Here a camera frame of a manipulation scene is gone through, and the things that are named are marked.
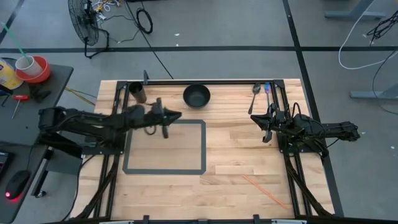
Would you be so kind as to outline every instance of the orange cable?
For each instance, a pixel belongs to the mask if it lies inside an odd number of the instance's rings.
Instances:
[[[256,186],[259,190],[262,191],[262,193],[268,195],[268,197],[270,197],[271,199],[273,199],[275,202],[277,202],[280,206],[284,207],[284,208],[288,208],[288,206],[286,206],[285,204],[283,204],[282,202],[280,202],[278,199],[276,199],[274,196],[272,196],[272,194],[270,194],[268,191],[264,190],[260,185],[258,185],[257,183],[255,183],[255,181],[251,180],[249,177],[247,177],[246,175],[243,175],[243,177],[248,180],[250,183],[252,183],[254,186]]]

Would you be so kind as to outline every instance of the gray floor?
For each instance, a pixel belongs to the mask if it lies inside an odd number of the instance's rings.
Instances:
[[[6,22],[16,5],[0,3],[0,19]],[[351,21],[333,21],[323,17],[325,10],[349,9],[356,1],[290,0],[301,46],[340,46],[351,29]],[[145,2],[154,20],[149,41],[157,47],[266,45],[293,46],[282,1],[242,0],[167,0]],[[391,15],[396,1],[376,1],[372,9]],[[112,8],[105,16],[126,14]],[[347,46],[367,46],[363,36],[377,22],[359,23]],[[136,28],[122,18],[103,24],[115,39],[130,38]],[[11,26],[25,48],[83,47],[73,30],[65,2],[25,0]],[[397,45],[398,29],[393,28],[374,45]],[[95,47],[101,47],[104,38]],[[113,47],[147,47],[138,35],[133,42]],[[14,48],[6,36],[0,48]],[[390,52],[343,52],[347,66],[360,66],[384,59]],[[141,78],[143,69],[151,78],[167,74],[150,52],[103,53],[88,60],[82,53],[41,54],[50,63],[75,68],[68,86],[97,94],[101,80]],[[175,78],[301,78],[295,52],[159,52]],[[1,54],[18,57],[18,54]],[[351,121],[359,126],[362,138],[357,142],[337,142],[330,149],[331,161],[347,217],[398,220],[398,117],[383,112],[375,102],[352,100],[350,90],[370,90],[377,67],[345,70],[338,64],[337,52],[304,52],[305,63],[315,100],[323,122]],[[398,82],[397,58],[387,62],[376,80],[381,90]],[[386,108],[398,111],[397,103],[384,101]],[[90,106],[65,92],[59,102],[65,107],[92,111]],[[14,223],[57,221],[72,204],[76,180],[72,175],[50,174],[44,188],[48,197],[27,197]]]

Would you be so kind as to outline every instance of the metal spoon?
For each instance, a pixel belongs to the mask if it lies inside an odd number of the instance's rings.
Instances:
[[[250,105],[250,108],[249,108],[249,111],[248,111],[249,114],[251,114],[252,111],[253,111],[254,99],[255,99],[256,95],[260,92],[260,90],[261,90],[261,84],[260,83],[254,84],[253,90],[252,90],[254,95],[253,95],[253,100],[251,102],[251,105]]]

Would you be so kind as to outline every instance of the white cup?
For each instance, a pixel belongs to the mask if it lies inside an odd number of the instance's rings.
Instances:
[[[25,57],[20,57],[15,63],[15,67],[17,67],[17,69],[23,71],[27,75],[33,77],[40,75],[43,72],[42,67],[35,61],[32,56],[26,57],[29,59],[29,63]]]

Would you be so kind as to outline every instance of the computer mouse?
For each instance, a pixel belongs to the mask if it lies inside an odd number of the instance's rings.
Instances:
[[[28,170],[20,170],[16,172],[7,184],[6,198],[12,200],[20,196],[29,180],[29,177],[30,172]]]

